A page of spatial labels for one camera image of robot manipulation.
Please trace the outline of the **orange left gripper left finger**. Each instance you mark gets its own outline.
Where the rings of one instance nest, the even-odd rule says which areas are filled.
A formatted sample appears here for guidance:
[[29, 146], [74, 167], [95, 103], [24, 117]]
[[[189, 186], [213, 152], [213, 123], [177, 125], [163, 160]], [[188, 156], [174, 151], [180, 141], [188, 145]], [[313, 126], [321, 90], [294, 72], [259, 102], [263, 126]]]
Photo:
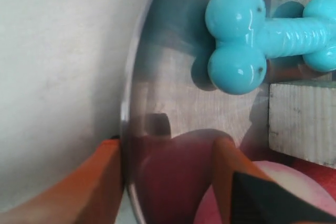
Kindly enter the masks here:
[[121, 144], [103, 141], [69, 176], [1, 214], [1, 223], [114, 223], [121, 203]]

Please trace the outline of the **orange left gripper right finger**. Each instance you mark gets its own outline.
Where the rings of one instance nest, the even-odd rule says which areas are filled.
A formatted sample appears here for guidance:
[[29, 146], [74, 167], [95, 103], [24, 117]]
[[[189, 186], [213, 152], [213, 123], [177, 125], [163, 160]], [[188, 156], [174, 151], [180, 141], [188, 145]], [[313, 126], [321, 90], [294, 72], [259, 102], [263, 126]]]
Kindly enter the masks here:
[[267, 176], [227, 137], [212, 148], [212, 186], [223, 223], [335, 223], [335, 216]]

